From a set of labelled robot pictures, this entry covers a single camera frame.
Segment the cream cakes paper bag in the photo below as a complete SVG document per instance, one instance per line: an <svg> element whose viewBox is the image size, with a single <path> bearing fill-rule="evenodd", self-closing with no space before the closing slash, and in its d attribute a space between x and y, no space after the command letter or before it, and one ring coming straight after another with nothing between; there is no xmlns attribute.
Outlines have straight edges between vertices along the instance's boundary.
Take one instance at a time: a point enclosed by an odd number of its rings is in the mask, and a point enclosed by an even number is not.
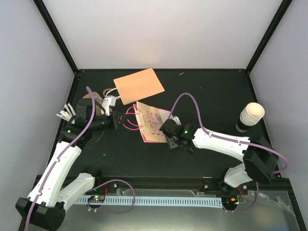
<svg viewBox="0 0 308 231"><path fill-rule="evenodd" d="M167 143L165 135L159 129L168 118L174 118L170 111L136 102L127 109L126 115L136 117L136 124L127 119L135 127L127 129L139 131L144 142Z"/></svg>

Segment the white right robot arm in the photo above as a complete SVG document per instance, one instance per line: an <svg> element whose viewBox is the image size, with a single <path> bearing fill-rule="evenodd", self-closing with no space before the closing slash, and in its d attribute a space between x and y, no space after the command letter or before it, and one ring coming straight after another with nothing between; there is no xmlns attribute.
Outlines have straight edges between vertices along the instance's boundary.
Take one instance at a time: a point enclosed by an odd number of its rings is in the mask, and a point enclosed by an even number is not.
<svg viewBox="0 0 308 231"><path fill-rule="evenodd" d="M167 119L159 130L171 149L182 147L190 154L195 148L207 149L240 161L239 165L224 170L219 179L209 182L210 191L232 195L238 187L251 181L269 184L275 174L278 157L260 135L236 137L205 130L192 123L183 126L177 117Z"/></svg>

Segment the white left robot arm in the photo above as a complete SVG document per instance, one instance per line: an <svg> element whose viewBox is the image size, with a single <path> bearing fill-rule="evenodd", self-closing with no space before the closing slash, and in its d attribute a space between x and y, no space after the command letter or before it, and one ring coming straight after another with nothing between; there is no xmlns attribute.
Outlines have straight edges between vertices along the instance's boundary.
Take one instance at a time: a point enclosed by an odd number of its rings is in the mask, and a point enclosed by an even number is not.
<svg viewBox="0 0 308 231"><path fill-rule="evenodd" d="M48 231L61 226L70 206L84 193L103 188L101 171L80 173L67 186L63 183L70 168L94 133L108 128L118 129L126 115L111 111L115 101L107 97L98 101L79 100L76 107L67 103L58 116L67 121L61 130L54 154L37 185L26 198L19 198L16 209L25 219L25 229L33 224Z"/></svg>

